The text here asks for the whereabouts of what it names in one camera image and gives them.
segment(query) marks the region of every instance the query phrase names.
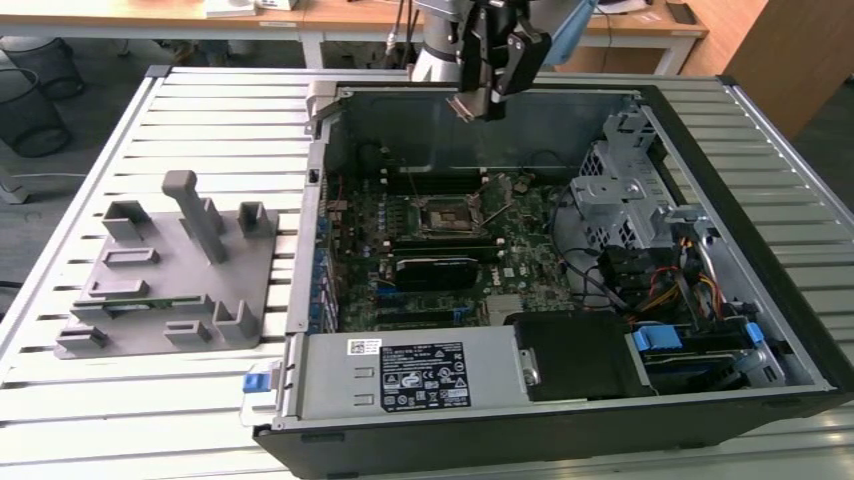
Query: white label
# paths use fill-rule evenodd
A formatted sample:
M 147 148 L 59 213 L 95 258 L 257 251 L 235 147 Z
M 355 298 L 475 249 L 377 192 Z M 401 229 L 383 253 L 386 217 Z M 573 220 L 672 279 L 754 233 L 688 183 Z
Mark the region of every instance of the white label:
M 278 27 L 278 28 L 297 28 L 294 22 L 258 22 L 262 27 Z
M 347 355 L 379 355 L 382 338 L 351 338 L 347 340 Z

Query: mesh trash can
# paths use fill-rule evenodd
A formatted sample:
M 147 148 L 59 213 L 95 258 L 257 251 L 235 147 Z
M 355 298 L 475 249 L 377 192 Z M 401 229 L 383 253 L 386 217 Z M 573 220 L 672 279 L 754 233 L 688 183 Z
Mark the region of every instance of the mesh trash can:
M 0 70 L 0 140 L 22 157 L 54 153 L 71 140 L 71 132 L 31 70 Z
M 72 50 L 62 38 L 3 37 L 0 50 L 18 68 L 39 74 L 42 89 L 52 100 L 74 97 L 84 83 L 72 61 Z

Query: blue drive bracket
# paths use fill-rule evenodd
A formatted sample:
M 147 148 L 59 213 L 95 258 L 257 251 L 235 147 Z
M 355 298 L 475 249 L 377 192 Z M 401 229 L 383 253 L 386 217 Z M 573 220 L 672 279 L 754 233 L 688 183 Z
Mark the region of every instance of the blue drive bracket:
M 677 328 L 672 325 L 650 325 L 641 327 L 632 334 L 640 352 L 648 350 L 674 350 L 682 348 L 682 340 Z

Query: blue latch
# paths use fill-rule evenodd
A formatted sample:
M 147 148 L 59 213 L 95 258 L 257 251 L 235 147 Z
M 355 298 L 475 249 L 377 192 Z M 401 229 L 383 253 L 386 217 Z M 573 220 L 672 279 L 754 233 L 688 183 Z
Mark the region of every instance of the blue latch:
M 243 393 L 262 393 L 270 391 L 270 373 L 247 373 L 243 376 Z
M 636 347 L 638 347 L 638 351 L 646 352 L 650 349 L 650 342 L 646 341 L 646 336 L 644 335 L 644 333 L 633 333 L 632 338 L 636 341 Z
M 753 344 L 760 345 L 765 341 L 765 334 L 762 333 L 760 324 L 756 322 L 749 322 L 748 325 L 745 325 L 745 330 L 748 330 L 748 335 L 750 335 Z
M 682 348 L 682 340 L 673 325 L 650 325 L 641 327 L 632 334 L 638 351 L 668 350 Z

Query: warning label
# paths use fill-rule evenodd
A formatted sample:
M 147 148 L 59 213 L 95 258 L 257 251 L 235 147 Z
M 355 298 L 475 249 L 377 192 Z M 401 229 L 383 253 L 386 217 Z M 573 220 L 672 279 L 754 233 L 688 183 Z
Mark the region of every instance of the warning label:
M 379 365 L 387 412 L 471 406 L 462 342 L 382 347 Z

